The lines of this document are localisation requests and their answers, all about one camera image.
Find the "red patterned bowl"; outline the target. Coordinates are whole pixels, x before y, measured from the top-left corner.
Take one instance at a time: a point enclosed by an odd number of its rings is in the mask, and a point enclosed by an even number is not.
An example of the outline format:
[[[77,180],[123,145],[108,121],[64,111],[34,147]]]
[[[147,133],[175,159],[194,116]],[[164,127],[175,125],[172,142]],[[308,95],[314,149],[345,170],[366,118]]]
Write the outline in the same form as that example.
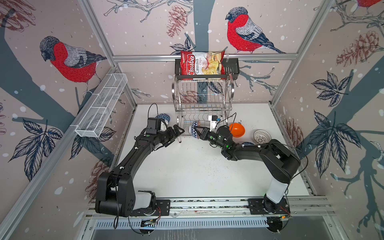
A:
[[[196,130],[196,127],[199,127],[199,126],[200,126],[200,121],[194,121],[192,125],[189,127],[189,133],[195,139],[199,139],[198,131]]]

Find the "stainless steel dish rack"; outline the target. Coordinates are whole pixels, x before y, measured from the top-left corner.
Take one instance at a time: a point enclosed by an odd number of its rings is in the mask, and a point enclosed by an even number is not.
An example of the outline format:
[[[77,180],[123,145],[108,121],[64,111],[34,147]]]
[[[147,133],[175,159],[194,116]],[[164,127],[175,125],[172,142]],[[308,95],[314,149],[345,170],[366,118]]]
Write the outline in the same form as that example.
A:
[[[225,75],[225,79],[221,75],[178,77],[175,76],[172,83],[172,97],[177,124],[185,130],[185,136],[191,136],[189,127],[194,121],[200,121],[200,126],[207,127],[211,131],[230,124],[233,120],[231,111],[235,93],[231,75]],[[211,122],[209,115],[217,115],[220,120]]]

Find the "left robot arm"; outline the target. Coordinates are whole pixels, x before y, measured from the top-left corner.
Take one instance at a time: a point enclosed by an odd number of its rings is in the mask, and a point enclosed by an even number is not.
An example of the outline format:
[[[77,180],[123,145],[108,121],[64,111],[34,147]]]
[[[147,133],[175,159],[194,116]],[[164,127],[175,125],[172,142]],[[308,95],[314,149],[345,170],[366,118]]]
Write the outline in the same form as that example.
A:
[[[161,144],[169,146],[184,129],[178,125],[165,131],[143,129],[124,160],[97,181],[95,210],[99,214],[128,217],[134,210],[136,191],[133,180],[145,158]]]

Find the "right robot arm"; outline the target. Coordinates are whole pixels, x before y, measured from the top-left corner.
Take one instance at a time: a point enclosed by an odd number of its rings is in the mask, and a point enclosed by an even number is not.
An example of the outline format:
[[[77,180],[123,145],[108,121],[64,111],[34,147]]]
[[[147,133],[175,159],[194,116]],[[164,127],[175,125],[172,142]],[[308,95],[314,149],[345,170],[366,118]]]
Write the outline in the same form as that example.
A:
[[[272,180],[264,195],[263,208],[267,213],[275,213],[283,203],[285,192],[301,165],[295,154],[275,139],[261,145],[236,143],[228,126],[219,127],[216,132],[200,126],[192,129],[197,132],[199,139],[221,148],[221,154],[227,160],[253,160],[265,164],[272,175]]]

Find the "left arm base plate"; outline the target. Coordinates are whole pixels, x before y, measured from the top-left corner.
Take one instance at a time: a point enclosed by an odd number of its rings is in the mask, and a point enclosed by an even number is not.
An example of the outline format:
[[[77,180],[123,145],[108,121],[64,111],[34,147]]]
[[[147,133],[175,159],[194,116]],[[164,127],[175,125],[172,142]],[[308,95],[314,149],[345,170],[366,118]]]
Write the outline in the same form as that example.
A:
[[[130,214],[130,217],[158,217],[169,216],[171,208],[170,200],[156,200],[156,208],[153,213],[144,212],[141,210],[134,210]]]

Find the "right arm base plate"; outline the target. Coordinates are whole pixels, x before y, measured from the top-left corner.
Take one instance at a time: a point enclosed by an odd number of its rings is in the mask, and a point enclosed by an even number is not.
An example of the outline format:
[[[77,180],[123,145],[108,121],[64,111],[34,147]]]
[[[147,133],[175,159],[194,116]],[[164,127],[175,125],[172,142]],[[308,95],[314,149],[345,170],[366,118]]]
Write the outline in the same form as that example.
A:
[[[250,210],[251,215],[291,214],[289,204],[285,198],[283,198],[278,204],[275,204],[274,202],[264,198],[251,198],[247,201],[247,207]]]

